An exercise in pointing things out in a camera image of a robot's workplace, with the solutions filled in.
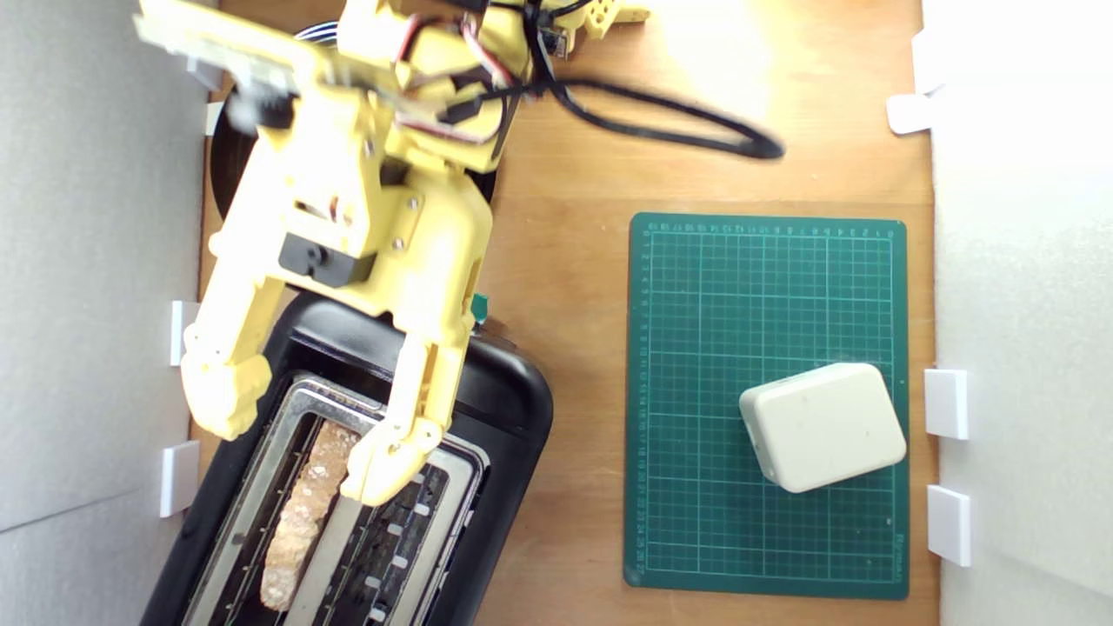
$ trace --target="electrical wire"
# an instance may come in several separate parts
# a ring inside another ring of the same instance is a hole
[[[491,72],[483,69],[483,66],[474,66],[467,70],[453,70],[439,74],[422,74],[420,71],[414,71],[413,76],[405,85],[404,94],[412,95],[414,91],[427,87],[439,80],[451,80],[456,89],[460,91],[469,85],[475,85],[476,82],[486,87],[490,91],[494,86],[491,82]]]
[[[499,134],[499,129],[495,128],[490,134],[486,135],[475,135],[473,133],[467,133],[461,130],[451,124],[444,124],[435,120],[421,119],[406,114],[396,114],[394,116],[394,124],[402,126],[404,128],[411,128],[413,130],[420,130],[434,137],[441,139],[450,139],[453,141],[460,141],[462,144],[469,144],[473,146],[481,146],[486,144]]]
[[[509,9],[511,11],[522,12],[522,6],[514,4],[513,2],[490,2],[487,3],[487,8]]]
[[[338,23],[336,21],[321,22],[302,29],[294,39],[308,39],[315,41],[321,37],[335,38],[336,28]]]
[[[495,89],[487,94],[483,94],[471,101],[454,105],[445,111],[446,115],[444,117],[453,118],[469,107],[477,110],[479,106],[481,106],[484,100],[506,98],[524,94],[541,96],[545,91],[549,91],[553,95],[556,101],[572,115],[593,126],[612,133],[719,150],[749,158],[774,159],[784,156],[785,149],[768,135],[750,127],[747,124],[736,119],[730,119],[707,109],[686,105],[663,96],[639,91],[637,89],[622,87],[620,85],[593,78],[558,79],[553,74],[552,59],[549,58],[549,53],[545,51],[544,41],[541,35],[540,25],[543,19],[543,12],[544,11],[541,9],[541,0],[525,0],[525,4],[522,7],[522,28],[525,35],[526,45],[530,49],[530,57],[533,60],[534,71],[540,75],[540,78],[535,77],[534,80],[528,85],[513,86],[505,89]],[[684,114],[732,130],[741,135],[745,139],[738,143],[722,141],[709,137],[659,130],[656,128],[636,126],[608,119],[589,111],[577,102],[575,98],[573,98],[572,94],[569,91],[569,87],[599,89],[614,96]]]
[[[418,13],[410,16],[406,20],[406,30],[402,36],[402,43],[398,46],[398,51],[394,56],[394,62],[401,62],[408,60],[410,52],[413,50],[414,42],[417,40],[417,33],[421,32],[426,26],[432,26],[441,21],[440,18],[429,18]]]
[[[480,43],[479,26],[475,23],[474,18],[469,16],[460,23],[460,33],[463,36],[464,43],[467,45],[467,49],[475,57],[475,60],[483,66],[483,69],[491,74],[495,87],[504,88],[521,82],[513,72],[506,69],[506,66],[502,65],[502,61]]]

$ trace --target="grid lines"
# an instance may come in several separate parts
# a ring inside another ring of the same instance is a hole
[[[640,214],[630,257],[627,579],[904,597],[907,461],[792,495],[738,413],[750,387],[869,362],[907,433],[903,225]]]

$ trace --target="white wall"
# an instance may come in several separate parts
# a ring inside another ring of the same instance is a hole
[[[206,95],[132,0],[0,2],[0,625],[131,624],[180,520]]]
[[[1113,40],[1107,2],[924,0],[945,31],[933,97],[942,368],[969,372],[973,566],[942,620],[1113,624]]]

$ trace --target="wooden surface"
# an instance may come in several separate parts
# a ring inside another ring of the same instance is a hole
[[[224,0],[294,31],[339,0]],[[688,95],[775,131],[759,164],[591,128],[551,100],[519,117],[501,170],[481,291],[543,371],[555,421],[477,624],[938,624],[926,547],[923,376],[934,362],[930,154],[897,138],[885,99],[910,90],[918,0],[656,0],[646,26],[588,42],[567,75]],[[592,101],[609,107],[602,100]],[[627,246],[641,211],[903,219],[909,239],[912,593],[865,601],[632,589],[621,576]],[[214,227],[211,213],[208,229]]]

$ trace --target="black cable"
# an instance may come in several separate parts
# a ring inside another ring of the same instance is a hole
[[[544,42],[541,39],[540,21],[542,19],[541,0],[526,0],[525,4],[522,7],[523,12],[523,30],[525,32],[526,45],[530,48],[530,56],[533,59],[534,71],[540,74],[540,78],[532,81],[529,85],[513,86],[506,89],[500,89],[495,91],[490,91],[483,94],[472,100],[461,102],[450,107],[446,115],[451,117],[456,117],[459,115],[465,115],[469,109],[476,109],[485,100],[506,98],[511,96],[521,96],[524,94],[543,95],[545,91],[552,92],[556,101],[561,104],[562,107],[568,109],[569,113],[583,119],[584,121],[602,128],[604,130],[610,130],[612,133],[619,133],[622,135],[629,135],[632,137],[641,137],[644,139],[654,139],[659,141],[668,141],[672,144],[680,144],[686,146],[695,146],[698,148],[707,148],[712,150],[719,150],[725,153],[730,153],[739,156],[760,158],[760,159],[774,159],[780,158],[785,154],[785,149],[776,140],[770,138],[768,135],[735,119],[723,117],[721,115],[715,114],[707,109],[699,107],[686,105],[677,100],[664,98],[662,96],[656,96],[653,94],[648,94],[644,91],[639,91],[636,89],[630,89],[628,87],[622,87],[614,85],[612,82],[607,82],[602,80],[597,80],[592,78],[565,78],[558,79],[553,75],[552,61],[549,55],[545,52]],[[696,135],[684,135],[681,133],[672,133],[668,130],[658,130],[656,128],[649,128],[644,126],[636,126],[631,124],[626,124],[621,121],[615,121],[607,119],[605,117],[590,113],[583,106],[575,101],[572,94],[569,91],[569,87],[588,87],[591,89],[599,89],[607,91],[608,94],[629,98],[640,102],[646,102],[649,105],[659,106],[669,110],[689,115],[706,121],[710,121],[723,128],[730,129],[738,133],[746,139],[739,143],[722,141],[718,139],[712,139],[709,137],[700,137]]]
[[[574,13],[580,9],[587,7],[588,4],[591,4],[595,0],[577,0],[575,2],[572,2],[567,7],[561,7],[560,9],[553,9],[552,13],[550,14],[553,17],[553,19],[561,18],[569,13]]]

